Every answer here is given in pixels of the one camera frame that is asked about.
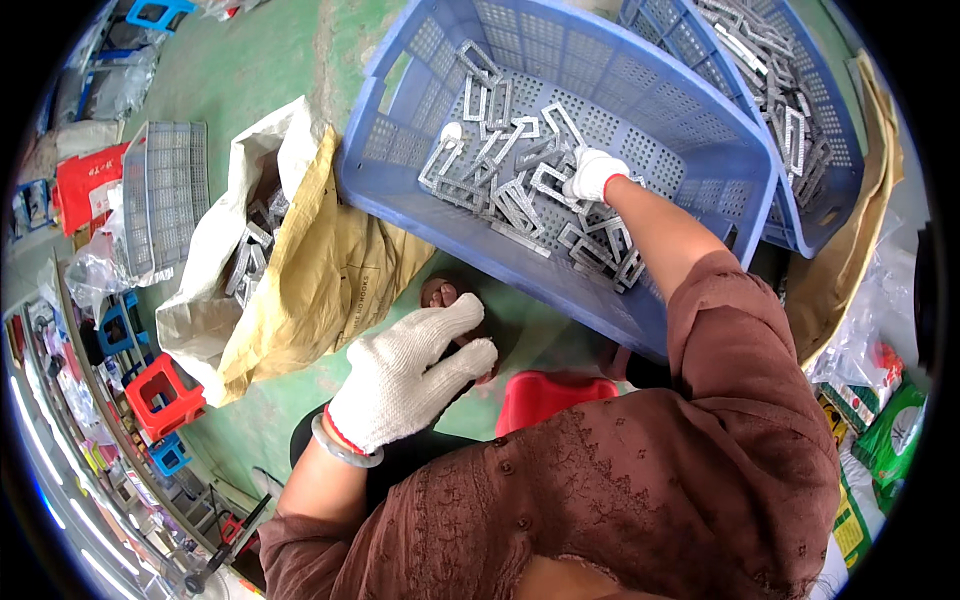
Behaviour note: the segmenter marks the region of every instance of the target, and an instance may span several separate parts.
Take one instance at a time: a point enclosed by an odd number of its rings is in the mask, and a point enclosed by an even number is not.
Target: person
[[[564,193],[617,210],[666,302],[673,389],[492,442],[434,432],[497,358],[464,335],[479,299],[441,280],[426,308],[348,348],[342,389],[295,432],[259,529],[272,598],[806,597],[839,466],[777,297],[623,161],[577,159]]]

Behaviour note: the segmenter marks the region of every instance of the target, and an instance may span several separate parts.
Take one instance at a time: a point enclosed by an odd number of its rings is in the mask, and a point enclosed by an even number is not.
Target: gloved hand
[[[447,308],[415,310],[351,344],[352,371],[326,408],[337,433],[371,454],[426,427],[454,394],[493,368],[496,346],[485,338],[434,365],[451,340],[480,325],[483,314],[476,296],[462,294]]]
[[[607,181],[619,175],[630,176],[630,167],[626,162],[602,150],[577,146],[574,155],[577,158],[577,173],[564,183],[564,196],[568,198],[605,203]]]

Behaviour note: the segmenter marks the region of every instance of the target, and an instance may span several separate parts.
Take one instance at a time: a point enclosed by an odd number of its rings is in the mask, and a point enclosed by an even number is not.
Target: foot
[[[453,302],[455,302],[459,296],[460,291],[458,291],[452,283],[438,277],[423,284],[423,290],[420,292],[420,303],[423,305],[423,301],[426,300],[426,306],[429,306],[430,308],[447,308],[449,305],[453,304]],[[461,335],[454,338],[453,342],[457,344],[457,346],[463,347],[474,338],[484,337],[482,333],[478,334],[479,330],[480,327],[477,327],[477,329],[468,332],[466,335]],[[496,370],[497,366],[494,366],[489,372],[477,377],[473,382],[474,385],[483,385],[484,383],[492,380]]]
[[[276,478],[260,467],[250,469],[250,477],[253,484],[261,494],[269,494],[274,499],[279,498],[283,493],[283,484]]]

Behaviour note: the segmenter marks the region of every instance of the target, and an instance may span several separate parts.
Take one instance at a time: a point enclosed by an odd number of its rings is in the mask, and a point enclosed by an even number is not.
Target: green floor
[[[568,1],[609,19],[619,7],[615,0]],[[364,63],[405,4],[405,0],[273,0],[223,23],[187,16],[164,43],[150,93],[143,109],[128,122],[125,137],[131,139],[145,120],[206,122],[210,200],[215,202],[227,188],[229,141],[274,109],[305,94],[339,132],[344,130],[364,79]],[[835,50],[830,64],[834,73],[843,69],[850,51],[831,33],[826,12],[817,0],[795,4],[803,7],[801,15],[808,24],[826,32],[818,40]],[[850,104],[852,85],[842,89]],[[441,268],[464,273],[480,294],[504,356],[493,382],[474,388],[446,411],[438,427],[442,431],[491,438],[504,385],[515,372],[595,370],[598,349],[605,342],[601,336],[442,252],[399,297],[380,327],[416,308],[423,279]],[[152,315],[176,291],[178,282],[179,273],[144,290],[141,314]],[[153,327],[149,319],[145,321]],[[156,331],[152,333],[155,340]],[[343,352],[326,356],[302,372],[252,385],[245,397],[208,410],[180,432],[196,458],[217,476],[257,495],[251,467],[264,467],[285,480],[293,427],[329,399],[348,373]]]

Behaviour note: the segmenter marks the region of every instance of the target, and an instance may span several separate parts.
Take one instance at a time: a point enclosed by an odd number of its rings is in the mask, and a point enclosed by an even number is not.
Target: green package
[[[880,489],[906,476],[924,422],[926,395],[904,382],[851,452],[870,470]]]

